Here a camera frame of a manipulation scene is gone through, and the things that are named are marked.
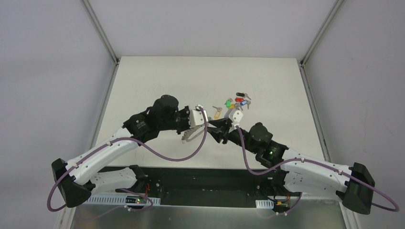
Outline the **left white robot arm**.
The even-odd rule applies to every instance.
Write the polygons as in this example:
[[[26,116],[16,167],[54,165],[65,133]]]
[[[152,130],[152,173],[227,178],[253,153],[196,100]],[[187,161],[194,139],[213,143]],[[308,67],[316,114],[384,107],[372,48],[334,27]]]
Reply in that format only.
[[[47,199],[48,209],[57,212],[63,208],[74,208],[92,195],[114,189],[129,188],[134,193],[142,192],[146,180],[138,166],[115,172],[101,172],[101,169],[139,146],[168,161],[189,160],[200,148],[189,156],[169,158],[147,146],[146,142],[157,138],[161,131],[176,131],[181,134],[197,126],[207,127],[207,117],[200,104],[195,108],[186,106],[179,109],[179,101],[175,97],[162,95],[145,111],[132,115],[102,143],[70,160],[59,158],[53,161],[51,167],[55,184]]]

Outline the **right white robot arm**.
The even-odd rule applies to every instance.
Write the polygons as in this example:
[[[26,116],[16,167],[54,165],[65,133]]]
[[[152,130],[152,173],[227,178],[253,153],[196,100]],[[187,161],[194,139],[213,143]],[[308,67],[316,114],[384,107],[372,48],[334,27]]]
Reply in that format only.
[[[208,133],[218,143],[232,142],[243,154],[252,153],[260,165],[272,170],[271,189],[276,195],[308,193],[341,201],[359,214],[371,213],[375,181],[365,165],[340,165],[306,156],[274,141],[262,123],[249,131],[232,127],[225,118],[209,124]]]

